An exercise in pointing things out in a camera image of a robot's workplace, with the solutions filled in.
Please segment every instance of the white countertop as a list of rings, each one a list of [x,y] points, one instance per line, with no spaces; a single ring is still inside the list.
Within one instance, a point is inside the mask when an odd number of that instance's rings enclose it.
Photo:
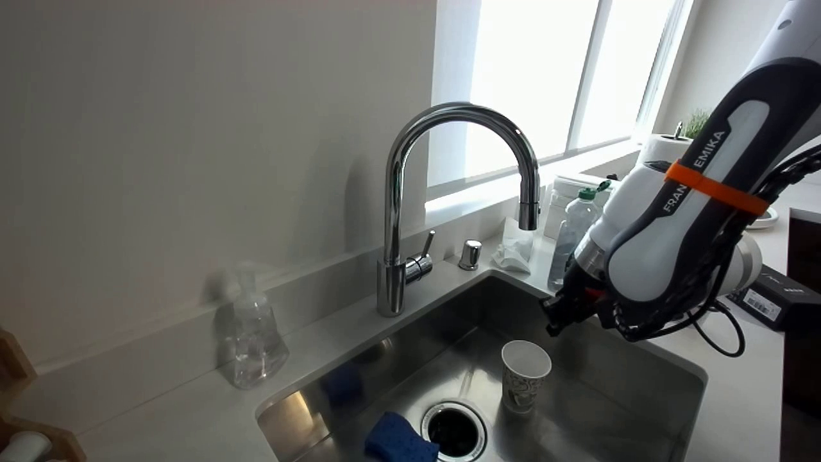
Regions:
[[[780,223],[755,232],[765,247],[770,266],[784,268],[787,207],[819,209],[810,199],[821,195],[812,193],[784,195],[778,205]],[[344,350],[417,317],[435,300],[468,286],[486,271],[486,263],[480,263],[480,271],[462,271],[452,262],[435,262],[435,276],[425,276],[404,290],[407,311],[399,317],[386,321],[374,316],[374,297],[366,297],[321,317],[299,333],[285,336],[290,361],[257,389],[232,389],[218,371],[208,371],[107,424],[77,431],[77,435],[89,460],[277,460],[257,426],[257,413],[266,402],[325,371]],[[545,266],[535,266],[521,281],[540,290],[544,273]],[[693,327],[653,340],[696,361],[708,375],[688,447],[690,462],[780,460],[783,336],[746,312],[737,312],[737,317],[746,333],[746,354],[740,359],[715,354]],[[703,325],[717,340],[734,347],[734,330],[721,316],[708,316]]]

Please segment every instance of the sink drain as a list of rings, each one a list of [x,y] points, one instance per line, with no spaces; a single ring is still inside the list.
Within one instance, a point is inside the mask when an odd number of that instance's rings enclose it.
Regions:
[[[421,433],[439,443],[439,460],[445,462],[472,462],[486,443],[486,427],[480,413],[457,399],[433,402],[421,415]]]

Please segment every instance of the sink basin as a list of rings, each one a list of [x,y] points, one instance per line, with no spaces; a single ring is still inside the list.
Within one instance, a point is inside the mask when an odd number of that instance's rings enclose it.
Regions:
[[[502,404],[501,347],[540,343],[554,368],[531,413]],[[394,410],[440,460],[681,460],[706,371],[597,324],[544,333],[539,300],[498,273],[407,321],[258,413],[282,462],[366,460],[363,438]]]

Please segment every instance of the faucet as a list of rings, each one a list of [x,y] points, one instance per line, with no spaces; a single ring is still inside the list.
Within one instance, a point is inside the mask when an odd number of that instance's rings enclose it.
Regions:
[[[472,103],[440,103],[416,118],[394,135],[385,168],[385,252],[376,263],[376,312],[385,317],[403,312],[404,285],[421,280],[433,268],[427,254],[433,243],[433,231],[425,239],[421,254],[403,258],[399,257],[399,202],[403,202],[403,167],[409,153],[412,140],[427,127],[449,121],[468,121],[498,134],[512,150],[518,175],[521,175],[521,205],[518,205],[518,229],[535,229],[539,218],[539,162],[522,135],[522,131],[504,114],[472,104]]]

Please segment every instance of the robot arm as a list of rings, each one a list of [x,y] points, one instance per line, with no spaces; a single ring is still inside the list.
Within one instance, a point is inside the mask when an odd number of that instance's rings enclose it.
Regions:
[[[597,312],[626,339],[698,317],[721,293],[757,276],[740,231],[783,187],[821,167],[819,0],[784,4],[746,72],[681,159],[639,162],[585,232],[563,286],[545,302],[549,330]]]

